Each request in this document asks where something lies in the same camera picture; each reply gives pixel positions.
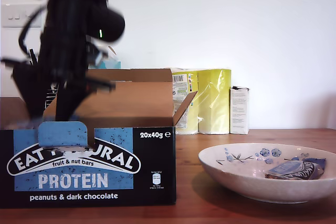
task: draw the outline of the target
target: brown table surface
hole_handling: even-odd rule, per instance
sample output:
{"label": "brown table surface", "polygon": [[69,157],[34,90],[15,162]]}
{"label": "brown table surface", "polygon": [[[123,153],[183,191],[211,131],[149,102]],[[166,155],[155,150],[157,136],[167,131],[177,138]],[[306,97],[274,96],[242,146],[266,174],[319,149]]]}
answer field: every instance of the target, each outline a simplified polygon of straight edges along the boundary
{"label": "brown table surface", "polygon": [[269,204],[225,189],[203,171],[198,153],[204,148],[251,142],[293,144],[336,153],[334,130],[179,135],[176,140],[177,202],[174,206],[0,209],[0,223],[336,223],[336,195],[298,205]]}

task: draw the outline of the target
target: ceramic bowl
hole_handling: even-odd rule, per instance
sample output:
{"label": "ceramic bowl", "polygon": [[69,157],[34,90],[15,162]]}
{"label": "ceramic bowl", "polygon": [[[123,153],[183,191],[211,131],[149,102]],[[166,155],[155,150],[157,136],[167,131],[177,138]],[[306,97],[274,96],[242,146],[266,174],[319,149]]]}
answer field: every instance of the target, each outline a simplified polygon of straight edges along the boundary
{"label": "ceramic bowl", "polygon": [[[245,197],[296,204],[328,197],[336,192],[336,154],[282,144],[225,144],[202,150],[205,171],[217,182]],[[326,158],[324,174],[317,180],[265,178],[265,172],[286,160]]]}

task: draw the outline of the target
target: yellow package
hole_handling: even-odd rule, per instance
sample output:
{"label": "yellow package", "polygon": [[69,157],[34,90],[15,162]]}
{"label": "yellow package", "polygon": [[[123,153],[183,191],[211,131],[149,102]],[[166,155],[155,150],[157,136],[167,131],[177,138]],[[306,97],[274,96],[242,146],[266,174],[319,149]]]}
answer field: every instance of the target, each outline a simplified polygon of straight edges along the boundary
{"label": "yellow package", "polygon": [[198,71],[199,132],[228,134],[230,132],[231,70]]}
{"label": "yellow package", "polygon": [[[180,107],[186,96],[198,91],[197,71],[181,71],[173,73],[174,112]],[[177,134],[198,133],[198,94],[184,112],[176,125]]]}

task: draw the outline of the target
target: open cardboard box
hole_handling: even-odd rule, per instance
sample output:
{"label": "open cardboard box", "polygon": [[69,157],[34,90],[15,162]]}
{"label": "open cardboard box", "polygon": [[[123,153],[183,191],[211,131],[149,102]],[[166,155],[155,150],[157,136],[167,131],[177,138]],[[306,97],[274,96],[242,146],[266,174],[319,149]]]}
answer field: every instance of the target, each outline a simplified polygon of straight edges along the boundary
{"label": "open cardboard box", "polygon": [[[116,81],[115,91],[98,91],[75,111],[87,126],[89,138],[95,128],[175,126],[196,95],[190,93],[173,115],[170,69],[92,69],[88,76]],[[45,116],[55,116],[56,101],[46,109]]]}
{"label": "open cardboard box", "polygon": [[[0,131],[0,208],[161,205],[176,201],[175,125],[193,100],[173,115],[170,69],[97,69],[88,75],[116,81],[75,111],[93,152],[53,153],[38,146],[38,130]],[[20,104],[20,111],[3,109]],[[2,98],[2,127],[24,120],[20,99]],[[45,116],[55,114],[56,101]]]}

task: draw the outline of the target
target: robotic arm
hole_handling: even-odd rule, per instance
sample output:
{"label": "robotic arm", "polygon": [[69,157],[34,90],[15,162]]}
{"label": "robotic arm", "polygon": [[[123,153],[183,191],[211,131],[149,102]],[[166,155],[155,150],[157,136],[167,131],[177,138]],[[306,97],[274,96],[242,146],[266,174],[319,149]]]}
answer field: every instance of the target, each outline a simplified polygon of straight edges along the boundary
{"label": "robotic arm", "polygon": [[[28,51],[24,39],[31,21],[44,8],[47,17],[40,36],[38,60]],[[59,86],[56,121],[68,121],[77,106],[97,89],[114,88],[111,83],[86,77],[88,64],[99,50],[91,38],[116,41],[125,28],[123,17],[108,9],[107,0],[49,0],[27,23],[19,37],[29,62],[2,59],[13,67],[13,79],[27,104],[31,118],[43,115],[44,104],[52,83]]]}

